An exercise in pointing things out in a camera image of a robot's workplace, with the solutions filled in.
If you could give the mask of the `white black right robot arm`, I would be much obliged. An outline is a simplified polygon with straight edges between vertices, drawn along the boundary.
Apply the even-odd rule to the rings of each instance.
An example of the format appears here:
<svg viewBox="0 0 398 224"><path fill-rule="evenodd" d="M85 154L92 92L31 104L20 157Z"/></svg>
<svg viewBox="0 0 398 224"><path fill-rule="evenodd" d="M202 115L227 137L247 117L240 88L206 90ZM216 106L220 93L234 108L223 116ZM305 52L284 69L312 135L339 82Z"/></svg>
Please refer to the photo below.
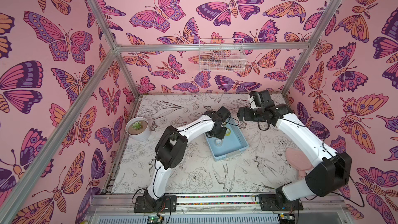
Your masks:
<svg viewBox="0 0 398 224"><path fill-rule="evenodd" d="M300 198L324 197L348 185L351 156L345 152L338 153L326 145L308 127L302 125L286 104L255 109L241 107L237 117L240 121L267 122L277 127L296 144L314 167L303 179L276 189L275 205L278 209L290 207Z"/></svg>

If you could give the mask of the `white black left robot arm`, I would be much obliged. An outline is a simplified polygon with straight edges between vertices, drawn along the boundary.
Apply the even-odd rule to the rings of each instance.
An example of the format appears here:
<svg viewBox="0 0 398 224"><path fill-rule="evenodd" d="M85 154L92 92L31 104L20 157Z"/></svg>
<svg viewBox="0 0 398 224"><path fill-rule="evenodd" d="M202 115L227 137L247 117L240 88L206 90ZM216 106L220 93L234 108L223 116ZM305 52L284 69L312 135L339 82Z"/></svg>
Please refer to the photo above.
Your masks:
<svg viewBox="0 0 398 224"><path fill-rule="evenodd" d="M154 174L142 196L136 197L136 213L176 212L176 196L167 196L166 185L174 169L182 162L190 141L201 135L223 139L231 113L225 107L207 111L199 119L175 128L168 126L155 147Z"/></svg>

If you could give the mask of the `clear white tape roll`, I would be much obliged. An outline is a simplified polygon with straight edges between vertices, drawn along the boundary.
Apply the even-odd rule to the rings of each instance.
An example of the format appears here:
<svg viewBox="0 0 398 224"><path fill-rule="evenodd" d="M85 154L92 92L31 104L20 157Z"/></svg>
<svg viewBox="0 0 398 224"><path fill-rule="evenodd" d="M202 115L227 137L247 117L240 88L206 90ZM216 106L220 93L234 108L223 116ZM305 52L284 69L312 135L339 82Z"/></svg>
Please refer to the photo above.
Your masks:
<svg viewBox="0 0 398 224"><path fill-rule="evenodd" d="M222 146L222 140L216 139L216 140L215 140L215 145L216 145L217 147L221 147L221 146Z"/></svg>

